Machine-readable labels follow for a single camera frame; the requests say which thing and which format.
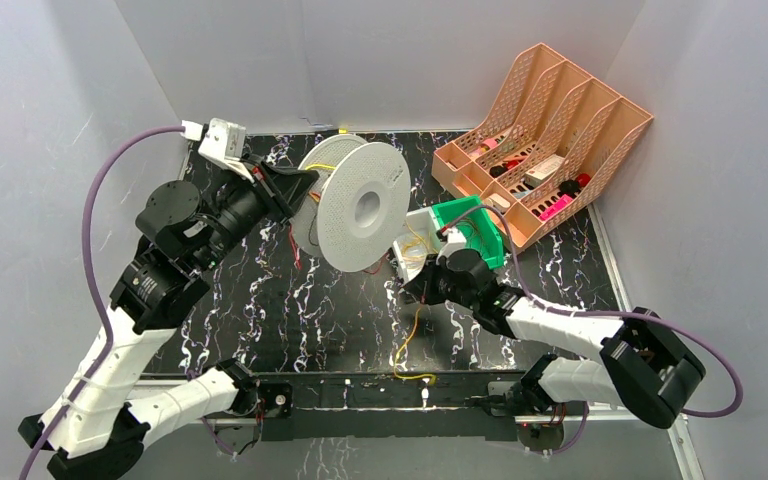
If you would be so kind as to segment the white plastic bin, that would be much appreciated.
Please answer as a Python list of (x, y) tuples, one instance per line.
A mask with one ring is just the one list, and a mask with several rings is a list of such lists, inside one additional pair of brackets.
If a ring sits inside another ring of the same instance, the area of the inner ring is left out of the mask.
[(438, 223), (432, 207), (410, 211), (391, 245), (396, 261), (396, 275), (402, 284), (419, 273), (428, 255), (436, 255), (440, 241), (435, 233), (443, 226)]

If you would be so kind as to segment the white perforated cable spool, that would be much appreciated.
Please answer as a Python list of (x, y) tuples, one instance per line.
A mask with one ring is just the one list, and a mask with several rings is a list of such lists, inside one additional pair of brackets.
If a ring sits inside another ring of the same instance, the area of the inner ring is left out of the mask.
[(313, 147), (299, 169), (316, 181), (291, 220), (298, 248), (342, 272), (379, 261), (400, 235), (410, 202), (410, 171), (400, 150), (338, 134)]

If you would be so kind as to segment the green plastic bin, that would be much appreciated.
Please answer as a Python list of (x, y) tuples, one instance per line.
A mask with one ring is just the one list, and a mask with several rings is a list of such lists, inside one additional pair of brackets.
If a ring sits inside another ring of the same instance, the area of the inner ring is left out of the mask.
[[(480, 203), (480, 197), (472, 195), (435, 204), (432, 211), (440, 226), (444, 226)], [(477, 250), (490, 269), (499, 269), (505, 265), (502, 236), (486, 209), (473, 211), (459, 221), (456, 227), (465, 235), (466, 247)]]

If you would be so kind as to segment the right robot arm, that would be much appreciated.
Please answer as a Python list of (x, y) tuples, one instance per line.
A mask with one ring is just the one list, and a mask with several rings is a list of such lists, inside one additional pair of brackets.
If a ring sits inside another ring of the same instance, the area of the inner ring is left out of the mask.
[(548, 353), (536, 361), (500, 397), (515, 408), (547, 414), (568, 402), (597, 402), (667, 429), (706, 375), (672, 330), (641, 311), (608, 318), (545, 303), (499, 281), (473, 249), (427, 257), (402, 292), (408, 302), (460, 305), (490, 333), (576, 354), (570, 360)]

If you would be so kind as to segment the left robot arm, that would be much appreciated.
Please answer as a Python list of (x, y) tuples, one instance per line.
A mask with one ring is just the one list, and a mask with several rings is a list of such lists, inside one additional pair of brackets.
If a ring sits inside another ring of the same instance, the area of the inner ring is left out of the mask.
[(234, 359), (149, 398), (131, 391), (210, 291), (206, 273), (263, 220), (290, 220), (318, 178), (249, 156), (209, 195), (184, 180), (154, 190), (136, 220), (133, 260), (97, 302), (102, 326), (87, 356), (61, 398), (19, 425), (33, 451), (51, 452), (54, 478), (118, 479), (147, 447), (197, 419), (264, 411), (259, 379)]

